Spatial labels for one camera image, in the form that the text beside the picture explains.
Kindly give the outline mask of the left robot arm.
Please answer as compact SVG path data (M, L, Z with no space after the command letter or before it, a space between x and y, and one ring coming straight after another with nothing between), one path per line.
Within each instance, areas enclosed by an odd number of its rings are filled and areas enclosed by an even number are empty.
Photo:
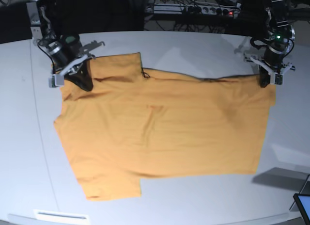
M263 0L266 15L267 38L250 39L250 44L257 50L264 49L263 56L245 53L244 60L259 68L259 85L283 85L284 75L294 71L292 63L283 60L295 47L295 30L287 20L287 3L285 0Z

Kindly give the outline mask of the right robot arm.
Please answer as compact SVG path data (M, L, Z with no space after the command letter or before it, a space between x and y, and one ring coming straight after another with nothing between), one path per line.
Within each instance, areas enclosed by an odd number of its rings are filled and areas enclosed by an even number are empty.
M87 63L95 59L92 51L104 46L105 43L93 40L82 45L79 34L60 34L56 28L56 16L52 13L56 7L55 0L25 1L33 43L52 62L49 87L62 87L67 80L90 92L93 89L93 82Z

